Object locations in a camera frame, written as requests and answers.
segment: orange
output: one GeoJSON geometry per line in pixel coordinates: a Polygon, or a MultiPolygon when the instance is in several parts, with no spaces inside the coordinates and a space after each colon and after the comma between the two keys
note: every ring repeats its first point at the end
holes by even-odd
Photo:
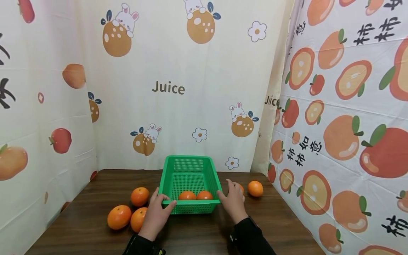
{"type": "Polygon", "coordinates": [[[147,203],[149,200],[149,191],[144,187],[139,187],[135,189],[130,195],[130,201],[132,205],[141,207],[147,203]]]}
{"type": "Polygon", "coordinates": [[[213,195],[208,191],[201,191],[197,195],[197,200],[212,200],[213,195]]]}
{"type": "Polygon", "coordinates": [[[264,187],[262,186],[262,184],[260,182],[251,181],[248,184],[248,192],[253,197],[260,197],[264,193],[264,187]]]}
{"type": "Polygon", "coordinates": [[[242,190],[242,194],[244,194],[244,187],[240,184],[239,185],[239,187],[241,188],[241,190],[242,190]]]}
{"type": "Polygon", "coordinates": [[[144,222],[144,216],[146,215],[147,207],[142,207],[137,209],[130,220],[130,227],[135,231],[136,233],[140,232],[140,229],[142,228],[143,222],[144,222]]]}
{"type": "Polygon", "coordinates": [[[179,200],[196,200],[196,196],[193,192],[191,191],[183,191],[179,195],[179,200]]]}
{"type": "Polygon", "coordinates": [[[129,223],[131,215],[129,206],[119,205],[108,214],[108,226],[113,230],[119,230],[129,223]]]}

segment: hand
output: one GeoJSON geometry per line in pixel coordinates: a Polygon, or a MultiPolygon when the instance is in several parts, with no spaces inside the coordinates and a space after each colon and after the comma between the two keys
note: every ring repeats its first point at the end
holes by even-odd
{"type": "Polygon", "coordinates": [[[164,194],[157,195],[159,188],[153,193],[150,198],[149,207],[144,217],[142,228],[140,229],[139,236],[146,238],[147,240],[154,241],[163,229],[167,222],[171,212],[176,206],[177,201],[172,201],[166,208],[162,208],[163,200],[170,200],[170,198],[164,194]]]}
{"type": "Polygon", "coordinates": [[[248,218],[248,214],[245,211],[244,201],[245,197],[242,194],[241,187],[238,183],[232,182],[227,179],[228,182],[228,196],[224,196],[221,191],[217,191],[217,195],[220,198],[225,210],[231,216],[234,224],[238,224],[243,219],[248,218]]]}

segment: finger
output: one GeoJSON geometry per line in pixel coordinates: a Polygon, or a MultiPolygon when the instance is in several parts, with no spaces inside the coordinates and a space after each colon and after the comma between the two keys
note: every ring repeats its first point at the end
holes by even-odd
{"type": "Polygon", "coordinates": [[[160,194],[160,195],[157,196],[157,198],[156,198],[155,201],[156,201],[157,203],[162,203],[163,200],[166,199],[166,197],[167,197],[167,196],[166,196],[165,194],[160,194]]]}
{"type": "Polygon", "coordinates": [[[230,179],[227,179],[227,182],[228,182],[228,191],[229,192],[233,191],[235,188],[233,182],[230,179]]]}
{"type": "Polygon", "coordinates": [[[154,200],[157,198],[158,193],[159,193],[159,188],[156,188],[156,190],[152,194],[152,197],[150,198],[150,203],[154,202],[154,200]]]}
{"type": "Polygon", "coordinates": [[[222,191],[217,191],[217,195],[218,195],[221,203],[223,203],[225,201],[225,199],[226,199],[224,193],[222,191]]]}
{"type": "Polygon", "coordinates": [[[239,186],[239,184],[238,184],[238,183],[233,182],[233,184],[234,184],[234,186],[235,186],[235,189],[236,189],[236,190],[240,190],[240,189],[241,189],[241,187],[239,186]]]}
{"type": "Polygon", "coordinates": [[[168,215],[171,214],[171,212],[173,211],[174,207],[176,206],[177,201],[171,201],[171,203],[163,209],[163,211],[165,211],[168,215]]]}

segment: red apple print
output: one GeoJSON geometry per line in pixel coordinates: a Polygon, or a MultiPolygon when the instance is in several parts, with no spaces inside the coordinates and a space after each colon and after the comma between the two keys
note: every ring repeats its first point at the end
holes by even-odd
{"type": "Polygon", "coordinates": [[[72,142],[71,133],[66,129],[54,130],[48,139],[54,146],[55,152],[59,154],[67,153],[72,142]]]}
{"type": "Polygon", "coordinates": [[[37,99],[40,102],[40,104],[44,103],[44,95],[41,92],[38,93],[37,99]]]}
{"type": "Polygon", "coordinates": [[[398,178],[408,173],[408,132],[379,125],[360,155],[360,166],[368,174],[380,178],[398,178]]]}
{"type": "Polygon", "coordinates": [[[97,173],[98,173],[98,171],[94,171],[94,172],[91,174],[91,179],[90,179],[91,181],[92,181],[93,178],[95,178],[95,176],[96,176],[97,173]]]}
{"type": "Polygon", "coordinates": [[[321,92],[324,86],[324,77],[323,75],[315,75],[313,81],[310,83],[309,93],[311,95],[317,95],[321,92]]]}

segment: printed apple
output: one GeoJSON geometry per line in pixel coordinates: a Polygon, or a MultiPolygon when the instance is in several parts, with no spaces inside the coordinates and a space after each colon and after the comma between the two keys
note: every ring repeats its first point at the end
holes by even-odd
{"type": "Polygon", "coordinates": [[[276,179],[276,168],[271,163],[269,163],[268,167],[268,179],[271,183],[274,183],[276,179]]]}
{"type": "Polygon", "coordinates": [[[408,37],[399,45],[394,58],[394,66],[384,75],[379,84],[379,89],[384,90],[390,85],[391,95],[401,101],[408,101],[408,37]]]}
{"type": "Polygon", "coordinates": [[[316,26],[329,16],[334,6],[334,0],[312,0],[307,9],[309,25],[316,26]]]}
{"type": "Polygon", "coordinates": [[[315,53],[311,48],[301,48],[298,50],[290,62],[285,84],[293,90],[299,89],[310,78],[315,62],[315,53]]]}
{"type": "Polygon", "coordinates": [[[94,171],[94,172],[91,174],[90,181],[92,181],[92,179],[95,178],[95,176],[96,176],[97,173],[98,173],[98,171],[94,171]]]}
{"type": "Polygon", "coordinates": [[[358,253],[358,255],[403,255],[403,254],[387,247],[379,245],[369,245],[366,248],[362,249],[358,253]]]}
{"type": "Polygon", "coordinates": [[[367,60],[360,60],[346,66],[336,82],[336,94],[339,98],[349,100],[355,95],[361,97],[371,69],[371,63],[367,60]]]}
{"type": "Polygon", "coordinates": [[[398,202],[397,202],[398,208],[401,211],[408,213],[408,191],[401,191],[397,199],[398,199],[398,202]]]}
{"type": "Polygon", "coordinates": [[[346,7],[349,6],[350,4],[354,3],[356,0],[339,0],[340,6],[346,7]]]}
{"type": "Polygon", "coordinates": [[[45,195],[44,195],[44,204],[46,204],[47,201],[48,201],[48,192],[45,192],[45,195]]]}
{"type": "Polygon", "coordinates": [[[331,33],[320,47],[317,60],[321,69],[330,69],[340,62],[344,54],[344,29],[331,33]]]}
{"type": "Polygon", "coordinates": [[[323,134],[327,153],[337,160],[349,160],[354,157],[359,148],[360,118],[358,116],[342,115],[335,118],[323,134]]]}
{"type": "Polygon", "coordinates": [[[51,145],[53,145],[55,152],[59,154],[67,153],[72,142],[71,133],[63,128],[54,130],[48,139],[51,145]]]}
{"type": "Polygon", "coordinates": [[[271,153],[272,153],[272,159],[276,163],[280,164],[283,160],[283,152],[285,149],[283,149],[283,141],[281,140],[276,140],[271,147],[271,153]]]}
{"type": "Polygon", "coordinates": [[[370,16],[371,14],[378,11],[384,3],[384,0],[369,0],[368,6],[366,6],[366,15],[370,16]]]}
{"type": "Polygon", "coordinates": [[[292,134],[292,143],[293,144],[298,144],[300,141],[300,134],[299,132],[293,132],[292,134]]]}
{"type": "Polygon", "coordinates": [[[310,103],[305,111],[305,120],[309,125],[319,124],[324,110],[324,103],[321,100],[315,100],[310,103]]]}
{"type": "Polygon", "coordinates": [[[62,208],[61,208],[61,211],[60,211],[60,213],[62,213],[63,212],[63,210],[65,210],[67,207],[68,207],[68,205],[70,204],[71,202],[65,202],[65,204],[62,206],[62,208]]]}
{"type": "Polygon", "coordinates": [[[318,95],[324,86],[324,77],[323,75],[315,75],[313,81],[310,83],[309,93],[310,95],[318,95]]]}
{"type": "Polygon", "coordinates": [[[379,125],[360,155],[360,166],[368,174],[380,178],[398,178],[408,173],[408,133],[399,128],[379,125]]]}
{"type": "Polygon", "coordinates": [[[295,177],[291,170],[284,169],[279,175],[279,183],[283,192],[288,192],[289,194],[292,191],[292,185],[295,181],[295,177]]]}
{"type": "Polygon", "coordinates": [[[296,192],[303,208],[311,215],[322,215],[330,207],[331,188],[326,178],[315,170],[303,177],[302,186],[296,192]]]}
{"type": "Polygon", "coordinates": [[[323,247],[334,254],[341,253],[341,245],[344,242],[341,240],[340,230],[335,226],[325,223],[319,227],[319,238],[323,247]]]}
{"type": "Polygon", "coordinates": [[[368,227],[367,201],[352,191],[342,191],[333,198],[333,217],[342,225],[354,233],[362,233],[368,227]]]}
{"type": "Polygon", "coordinates": [[[299,116],[299,105],[296,100],[288,98],[285,109],[282,112],[282,126],[287,129],[293,127],[299,116]]]}
{"type": "Polygon", "coordinates": [[[279,121],[280,121],[280,110],[279,110],[279,109],[276,109],[275,124],[274,124],[274,126],[275,126],[276,124],[278,124],[279,121]]]}
{"type": "Polygon", "coordinates": [[[69,64],[62,71],[62,78],[73,89],[84,87],[85,69],[81,64],[69,64]]]}
{"type": "Polygon", "coordinates": [[[23,171],[28,164],[26,150],[21,147],[8,147],[7,144],[0,148],[0,181],[13,178],[23,171]]]}

